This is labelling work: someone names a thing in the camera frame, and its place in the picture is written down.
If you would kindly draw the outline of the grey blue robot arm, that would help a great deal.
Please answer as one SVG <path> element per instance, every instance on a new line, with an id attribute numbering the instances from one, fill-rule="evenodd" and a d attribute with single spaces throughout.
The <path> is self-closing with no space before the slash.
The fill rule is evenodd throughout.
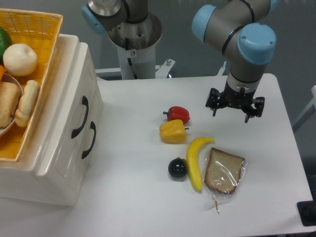
<path id="1" fill-rule="evenodd" d="M 224 7 L 201 7 L 192 21 L 193 34 L 231 62 L 223 91 L 210 90 L 206 107 L 242 110 L 247 119 L 260 117 L 264 97 L 255 97 L 277 38 L 260 19 L 272 13 L 277 0 L 231 0 Z M 116 46 L 123 79 L 156 76 L 156 44 L 162 35 L 159 19 L 145 0 L 90 0 L 81 8 L 90 28 L 107 34 Z"/>

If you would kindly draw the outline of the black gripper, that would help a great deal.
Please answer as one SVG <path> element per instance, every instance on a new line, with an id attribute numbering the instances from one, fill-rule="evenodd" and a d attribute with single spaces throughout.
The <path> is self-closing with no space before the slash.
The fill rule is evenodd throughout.
<path id="1" fill-rule="evenodd" d="M 250 118 L 262 116 L 265 105 L 264 97 L 254 98 L 255 92 L 246 92 L 245 87 L 239 92 L 229 86 L 225 86 L 222 92 L 211 88 L 205 106 L 213 111 L 213 116 L 218 109 L 226 107 L 242 110 L 246 114 L 244 122 L 248 123 Z"/>

